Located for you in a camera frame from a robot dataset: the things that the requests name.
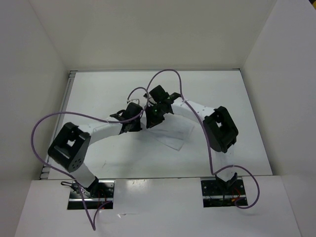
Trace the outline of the white skirt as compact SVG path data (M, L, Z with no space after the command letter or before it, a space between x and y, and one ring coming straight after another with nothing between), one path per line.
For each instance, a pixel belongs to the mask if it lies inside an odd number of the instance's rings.
M141 128L146 135L151 136L165 146L179 151L195 126L183 117L176 115L166 114L164 118L165 120L162 123L152 128L146 128L146 116L142 116L140 119Z

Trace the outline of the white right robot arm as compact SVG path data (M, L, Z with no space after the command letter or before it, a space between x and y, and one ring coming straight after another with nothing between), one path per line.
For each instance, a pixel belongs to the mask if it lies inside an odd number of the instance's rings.
M183 116L201 125L206 137L209 154L214 152L222 167L212 172L216 180L216 188L222 194L228 194L237 180L237 173L230 164L234 156L234 144L237 141L238 129L228 110L206 107L189 100L174 92L169 94L160 85L144 95L150 99L150 106L146 108L146 127L152 128L164 121L165 114Z

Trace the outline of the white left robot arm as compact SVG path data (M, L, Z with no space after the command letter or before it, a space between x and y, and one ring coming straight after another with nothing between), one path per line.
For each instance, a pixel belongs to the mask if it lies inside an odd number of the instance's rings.
M141 130L139 114L143 108L129 103L125 110L110 115L106 122L77 126L71 122L63 125L48 149L48 155L72 175L87 197L106 195L105 185L88 169L84 159L89 145L111 136Z

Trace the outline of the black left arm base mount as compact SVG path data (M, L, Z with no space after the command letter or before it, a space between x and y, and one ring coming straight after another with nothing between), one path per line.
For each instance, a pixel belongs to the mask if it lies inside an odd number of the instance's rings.
M79 187L75 182L61 182L62 186L70 188L68 210L83 210L84 206L79 192ZM81 188L84 201L88 210L90 209L113 209L114 205L115 180L99 180L96 190L87 191Z

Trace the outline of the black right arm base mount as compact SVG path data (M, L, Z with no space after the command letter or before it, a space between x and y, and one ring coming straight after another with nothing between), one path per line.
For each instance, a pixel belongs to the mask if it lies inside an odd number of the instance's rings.
M241 207L248 206L242 178L236 177L229 187L216 177L201 179L200 184L204 208L231 207L235 202Z

